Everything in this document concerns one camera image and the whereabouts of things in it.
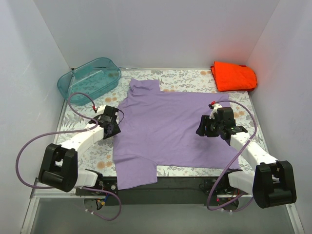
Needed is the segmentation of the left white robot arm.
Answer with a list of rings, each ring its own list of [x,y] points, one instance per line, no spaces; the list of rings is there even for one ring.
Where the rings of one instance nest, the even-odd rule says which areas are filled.
[[[79,132],[69,140],[46,147],[39,182],[50,187],[69,192],[76,187],[87,187],[93,195],[103,191],[101,173],[92,170],[80,170],[78,157],[102,139],[111,138],[121,132],[118,124],[120,109],[102,105],[94,120],[90,120],[84,132]]]

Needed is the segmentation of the purple t shirt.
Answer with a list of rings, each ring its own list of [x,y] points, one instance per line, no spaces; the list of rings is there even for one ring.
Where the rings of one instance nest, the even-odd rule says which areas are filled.
[[[227,101],[227,94],[163,92],[157,80],[129,83],[119,105],[125,116],[114,137],[113,160],[119,189],[157,182],[157,166],[238,168],[237,150],[219,137],[196,131],[209,104]]]

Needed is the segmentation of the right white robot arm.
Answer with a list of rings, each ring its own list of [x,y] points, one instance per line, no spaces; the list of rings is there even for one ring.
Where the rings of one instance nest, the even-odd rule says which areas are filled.
[[[264,151],[243,126],[237,126],[231,107],[222,107],[217,103],[209,107],[212,112],[202,116],[196,134],[201,137],[220,137],[226,141],[238,151],[235,158],[243,156],[254,173],[250,175],[241,169],[232,169],[234,161],[231,160],[212,186],[208,197],[212,197],[215,188],[221,183],[223,192],[231,194],[238,189],[242,194],[250,194],[262,209],[295,203],[297,195],[292,165]]]

